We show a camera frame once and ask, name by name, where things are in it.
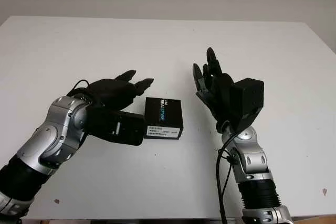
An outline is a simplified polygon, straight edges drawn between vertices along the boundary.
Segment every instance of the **black box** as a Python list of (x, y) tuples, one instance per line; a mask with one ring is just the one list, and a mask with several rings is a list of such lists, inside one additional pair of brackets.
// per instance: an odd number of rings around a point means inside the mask
[(146, 97), (144, 138), (179, 139), (183, 130), (180, 100)]

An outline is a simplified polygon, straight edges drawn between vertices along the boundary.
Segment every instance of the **black arm segment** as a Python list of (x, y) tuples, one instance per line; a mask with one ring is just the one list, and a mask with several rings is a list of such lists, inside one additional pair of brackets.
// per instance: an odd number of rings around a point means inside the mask
[(15, 155), (0, 170), (0, 192), (16, 200), (32, 200), (49, 177), (30, 168)]

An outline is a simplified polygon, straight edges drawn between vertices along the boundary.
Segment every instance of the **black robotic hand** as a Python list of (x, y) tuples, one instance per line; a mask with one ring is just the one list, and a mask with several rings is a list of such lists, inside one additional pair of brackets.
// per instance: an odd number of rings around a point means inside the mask
[(208, 64), (203, 65), (203, 74), (193, 64), (196, 95), (211, 110), (219, 133), (227, 126), (232, 133), (241, 132), (253, 123), (264, 106), (264, 83), (251, 78), (234, 82), (230, 75), (222, 73), (211, 47), (206, 54)]
[(144, 116), (120, 110), (133, 103), (137, 95), (142, 95), (154, 79), (148, 78), (132, 84), (129, 81), (134, 75), (135, 70), (129, 70), (115, 79), (95, 81), (86, 88), (75, 89), (75, 85), (67, 94), (69, 97), (86, 99), (90, 103), (86, 107), (87, 119), (84, 125), (84, 132), (87, 135), (115, 143), (130, 145), (142, 143)]

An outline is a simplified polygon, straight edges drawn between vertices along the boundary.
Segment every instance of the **realsense logo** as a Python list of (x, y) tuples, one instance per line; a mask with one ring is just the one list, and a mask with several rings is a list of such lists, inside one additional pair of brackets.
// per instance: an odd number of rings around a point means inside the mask
[(165, 106), (167, 106), (167, 100), (160, 100), (160, 122), (165, 121)]

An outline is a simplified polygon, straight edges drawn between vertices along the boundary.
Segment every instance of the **ribbed black cylinder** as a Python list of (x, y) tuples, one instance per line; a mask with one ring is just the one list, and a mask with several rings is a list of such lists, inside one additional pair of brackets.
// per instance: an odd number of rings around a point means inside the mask
[(30, 168), (14, 156), (0, 170), (0, 191), (10, 198), (31, 200), (49, 176)]
[(240, 183), (238, 187), (246, 209), (281, 206), (272, 179), (246, 181)]

